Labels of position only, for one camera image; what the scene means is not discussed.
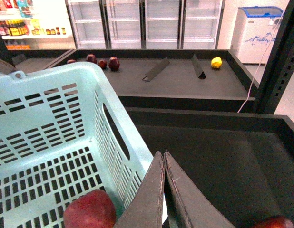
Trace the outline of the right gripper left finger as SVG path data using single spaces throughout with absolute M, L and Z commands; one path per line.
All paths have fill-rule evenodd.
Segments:
M 164 185 L 164 159 L 161 152 L 156 152 L 136 196 L 114 227 L 162 227 Z

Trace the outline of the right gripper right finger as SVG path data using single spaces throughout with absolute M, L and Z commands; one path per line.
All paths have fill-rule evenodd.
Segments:
M 233 228 L 193 183 L 173 156 L 164 153 L 165 198 L 171 228 Z

